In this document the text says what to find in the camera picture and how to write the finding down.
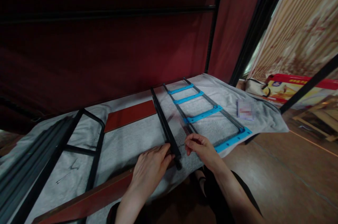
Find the maroon curtain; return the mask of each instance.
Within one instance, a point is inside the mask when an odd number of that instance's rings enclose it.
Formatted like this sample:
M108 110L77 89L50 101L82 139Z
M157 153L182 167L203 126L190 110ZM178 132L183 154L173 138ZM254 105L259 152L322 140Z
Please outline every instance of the maroon curtain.
M209 72L225 82L231 77L256 1L221 0ZM212 5L214 0L0 3L0 13L8 14L201 6ZM212 13L194 13L1 25L1 95L49 118L201 74L211 19ZM11 131L31 125L13 112L1 116L10 117Z
M229 83L257 0L221 0L209 74Z

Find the red fabric panel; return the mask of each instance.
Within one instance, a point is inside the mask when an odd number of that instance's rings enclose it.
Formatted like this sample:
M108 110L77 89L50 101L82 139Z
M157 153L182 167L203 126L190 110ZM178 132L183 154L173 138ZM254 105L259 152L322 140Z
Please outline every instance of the red fabric panel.
M212 13L0 26L0 87L57 115L204 71Z
M257 0L221 0L209 74L228 83L235 68Z
M156 114L152 100L108 114L105 133Z

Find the beige curtain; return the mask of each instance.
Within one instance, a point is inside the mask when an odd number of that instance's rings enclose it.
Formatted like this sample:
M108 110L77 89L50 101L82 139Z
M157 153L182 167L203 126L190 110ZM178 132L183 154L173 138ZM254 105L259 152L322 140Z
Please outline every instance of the beige curtain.
M280 0L248 78L312 77L338 53L338 0ZM329 78L338 79L338 72Z

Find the brown floor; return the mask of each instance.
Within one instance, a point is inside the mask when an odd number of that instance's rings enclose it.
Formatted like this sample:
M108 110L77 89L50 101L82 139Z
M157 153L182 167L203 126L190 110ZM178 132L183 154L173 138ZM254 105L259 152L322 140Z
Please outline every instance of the brown floor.
M283 115L291 132L262 133L224 161L247 183L268 222L338 223L338 144L299 128L291 119L297 113ZM153 202L154 223L215 223L199 193L188 179Z

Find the wooden board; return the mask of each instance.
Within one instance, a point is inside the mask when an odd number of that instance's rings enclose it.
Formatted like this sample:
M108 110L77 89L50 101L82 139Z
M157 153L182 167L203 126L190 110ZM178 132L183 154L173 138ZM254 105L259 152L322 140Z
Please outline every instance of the wooden board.
M33 224L52 224L87 217L110 203L118 200L126 192L133 170L108 180L84 194L36 217Z
M312 111L320 120L322 120L325 124L330 126L332 129L338 132L338 121L332 118L329 114L327 114L323 110Z
M156 114L152 100L109 113L105 133Z

